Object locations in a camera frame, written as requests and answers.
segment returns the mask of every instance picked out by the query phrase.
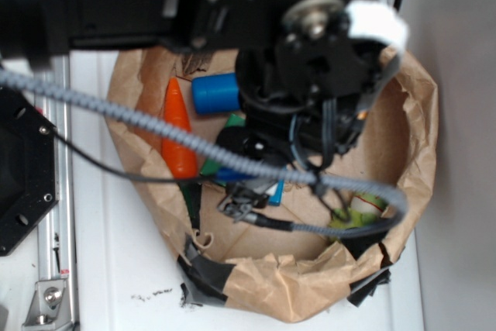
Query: green object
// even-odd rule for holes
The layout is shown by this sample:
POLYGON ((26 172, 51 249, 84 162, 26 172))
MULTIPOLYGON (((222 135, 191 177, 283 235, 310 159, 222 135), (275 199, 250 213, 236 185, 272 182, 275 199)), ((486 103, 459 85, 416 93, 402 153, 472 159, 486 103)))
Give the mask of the green object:
POLYGON ((202 206, 202 186, 200 184, 178 185, 188 207, 189 219, 193 229, 200 229, 200 207, 202 206))
MULTIPOLYGON (((226 125, 224 128, 227 127, 244 127, 245 125, 245 119, 241 118, 240 116, 237 116, 236 114, 231 114, 229 118, 227 119, 226 125)), ((204 163, 203 166, 201 167, 200 170, 200 175, 201 176, 210 176, 212 174, 216 174, 219 169, 222 167, 221 164, 215 162, 214 160, 207 159, 204 163)), ((217 184, 221 186, 226 186, 226 183, 223 181, 217 181, 217 184)))

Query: gray cable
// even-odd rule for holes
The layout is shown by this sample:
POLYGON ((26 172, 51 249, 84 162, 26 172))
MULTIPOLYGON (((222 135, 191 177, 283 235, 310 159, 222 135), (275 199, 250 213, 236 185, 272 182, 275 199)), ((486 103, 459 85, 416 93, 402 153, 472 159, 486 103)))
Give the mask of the gray cable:
MULTIPOLYGON (((314 174, 309 172, 293 171, 273 167, 269 164, 262 164, 255 160, 234 154, 143 112, 137 112, 122 105, 107 102, 100 98, 72 91, 56 84, 26 77, 11 71, 0 69, 0 86, 5 86, 18 91, 30 91, 37 95, 42 95, 57 101, 66 102, 70 105, 75 105, 82 109, 97 112, 98 114, 124 122, 130 126, 139 127, 158 136, 173 140, 196 153, 208 157, 225 167, 242 174, 248 174, 259 178, 285 180, 299 184, 315 184, 318 181, 328 188, 370 193, 385 199, 389 204, 396 207, 396 215, 393 219, 384 220, 385 224, 382 225, 379 223, 364 228, 349 230, 349 234, 344 234, 348 237, 362 236, 363 232, 367 232, 367 234, 377 233, 377 230, 374 228, 376 225, 377 228, 383 226, 381 231, 385 230, 384 226, 390 229, 393 225, 396 225, 401 221, 408 211, 408 204, 404 194, 390 185, 329 175, 322 175, 320 179, 317 179, 314 174)), ((305 228, 299 224, 293 224, 293 226, 295 230, 311 231, 311 233, 325 235, 343 236, 343 233, 346 232, 344 230, 322 228, 318 226, 306 226, 305 228)))

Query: black mount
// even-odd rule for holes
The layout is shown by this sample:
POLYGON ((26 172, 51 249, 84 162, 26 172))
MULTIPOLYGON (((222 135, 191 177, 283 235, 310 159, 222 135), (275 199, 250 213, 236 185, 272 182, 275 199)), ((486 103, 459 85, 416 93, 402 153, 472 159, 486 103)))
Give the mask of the black mount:
POLYGON ((20 93, 0 88, 0 257, 57 203, 55 130, 20 93))

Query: paper bag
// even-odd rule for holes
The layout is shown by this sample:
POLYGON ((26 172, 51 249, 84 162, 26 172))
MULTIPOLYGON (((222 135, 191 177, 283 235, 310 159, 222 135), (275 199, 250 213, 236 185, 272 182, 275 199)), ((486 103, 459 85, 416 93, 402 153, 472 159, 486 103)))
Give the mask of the paper bag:
MULTIPOLYGON (((121 52, 108 99, 161 117, 169 78, 183 78, 181 90, 192 130, 214 142, 227 116, 197 116, 190 80, 233 71, 235 59, 236 51, 215 53, 206 62, 202 59, 197 64, 200 70, 191 74, 191 64, 183 66, 188 58, 161 47, 121 52)), ((119 122, 109 121, 108 127, 127 171, 171 177, 160 156, 160 139, 119 122)), ((224 306, 298 322, 345 298, 353 284, 398 260, 432 195, 437 133, 436 84, 407 54, 401 72, 369 114, 358 147, 336 157, 327 170, 340 176, 396 184, 407 195, 410 209, 404 221, 357 259, 343 244, 330 244, 325 237, 261 229, 244 222, 234 224, 215 209, 225 195, 217 185, 203 185, 199 231, 191 228, 177 186, 135 187, 185 273, 188 290, 198 290, 196 301, 202 296, 214 298, 224 306)), ((199 166, 203 161, 198 158, 199 166)), ((308 188, 296 184, 286 184, 281 206, 269 207, 264 213, 321 226, 329 222, 329 212, 308 188)))

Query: toy carrot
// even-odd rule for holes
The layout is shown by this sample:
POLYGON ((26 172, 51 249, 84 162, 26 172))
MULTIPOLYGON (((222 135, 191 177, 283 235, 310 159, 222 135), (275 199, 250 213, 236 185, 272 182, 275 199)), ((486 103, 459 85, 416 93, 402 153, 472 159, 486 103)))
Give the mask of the toy carrot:
MULTIPOLYGON (((191 132, 191 124, 183 95, 176 78, 169 80, 165 92, 164 120, 173 126, 191 132)), ((162 157, 175 178, 193 178, 198 175, 195 152, 174 141, 163 139, 162 157)))

